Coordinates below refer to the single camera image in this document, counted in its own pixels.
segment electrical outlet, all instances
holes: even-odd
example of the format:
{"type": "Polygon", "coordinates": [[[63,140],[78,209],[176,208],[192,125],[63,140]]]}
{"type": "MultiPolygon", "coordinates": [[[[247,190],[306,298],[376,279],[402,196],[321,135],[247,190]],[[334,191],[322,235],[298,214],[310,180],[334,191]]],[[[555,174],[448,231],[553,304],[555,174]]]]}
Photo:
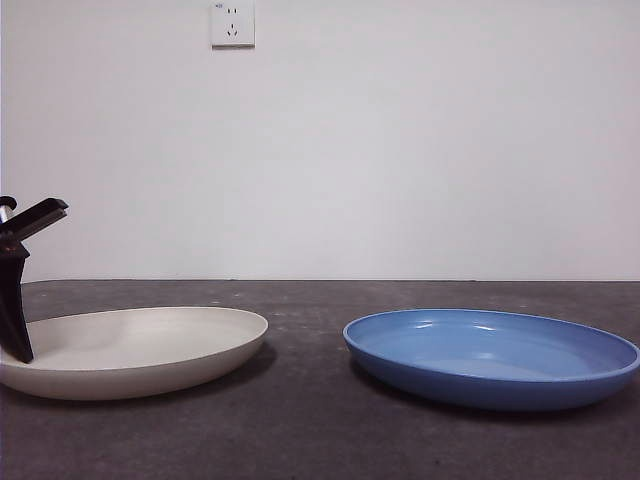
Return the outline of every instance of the electrical outlet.
{"type": "Polygon", "coordinates": [[[254,0],[214,0],[211,5],[213,48],[253,47],[255,44],[254,0]]]}

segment plate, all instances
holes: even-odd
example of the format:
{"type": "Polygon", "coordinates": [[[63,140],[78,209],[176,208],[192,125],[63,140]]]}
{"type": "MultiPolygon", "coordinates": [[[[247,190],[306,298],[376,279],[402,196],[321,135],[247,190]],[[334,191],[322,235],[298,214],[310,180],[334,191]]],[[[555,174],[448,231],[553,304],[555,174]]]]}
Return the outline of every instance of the plate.
{"type": "Polygon", "coordinates": [[[27,324],[34,360],[2,352],[0,379],[40,397],[114,400],[213,380],[255,354],[267,321],[217,307],[116,310],[27,324]]]}
{"type": "Polygon", "coordinates": [[[623,388],[640,366],[632,343],[584,325],[507,312],[385,312],[343,331],[355,360],[399,389],[489,410],[579,407],[623,388]]]}

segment gray tabletop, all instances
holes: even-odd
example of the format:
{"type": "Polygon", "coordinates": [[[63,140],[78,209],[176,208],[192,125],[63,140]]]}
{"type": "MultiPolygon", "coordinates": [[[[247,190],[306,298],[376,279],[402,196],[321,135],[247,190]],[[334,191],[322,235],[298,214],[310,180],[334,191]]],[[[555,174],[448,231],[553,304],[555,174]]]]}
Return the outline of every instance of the gray tabletop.
{"type": "Polygon", "coordinates": [[[639,479],[640,376],[577,410],[436,404],[355,366],[342,327],[413,307],[540,314],[640,344],[640,283],[58,281],[25,285],[28,320],[131,307],[226,306],[270,322],[260,352],[208,384],[64,402],[2,388],[12,479],[639,479]]]}

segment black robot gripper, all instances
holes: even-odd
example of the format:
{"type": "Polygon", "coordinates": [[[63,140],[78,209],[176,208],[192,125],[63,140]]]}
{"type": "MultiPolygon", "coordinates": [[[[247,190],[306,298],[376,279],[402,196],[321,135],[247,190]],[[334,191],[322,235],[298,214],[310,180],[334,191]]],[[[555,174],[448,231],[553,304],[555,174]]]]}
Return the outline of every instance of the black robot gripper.
{"type": "Polygon", "coordinates": [[[33,350],[22,312],[20,282],[29,252],[22,241],[66,216],[67,204],[47,198],[15,215],[12,197],[0,197],[0,345],[16,359],[29,363],[33,350]]]}

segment blue plate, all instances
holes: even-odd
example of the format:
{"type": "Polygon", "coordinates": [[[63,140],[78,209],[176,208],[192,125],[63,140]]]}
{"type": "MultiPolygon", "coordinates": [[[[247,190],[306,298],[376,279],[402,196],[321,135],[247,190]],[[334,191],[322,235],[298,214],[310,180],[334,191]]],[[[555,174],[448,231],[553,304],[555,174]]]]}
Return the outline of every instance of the blue plate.
{"type": "Polygon", "coordinates": [[[640,351],[576,323],[483,310],[403,310],[344,328],[355,360],[397,388],[490,410],[588,405],[617,392],[640,351]]]}

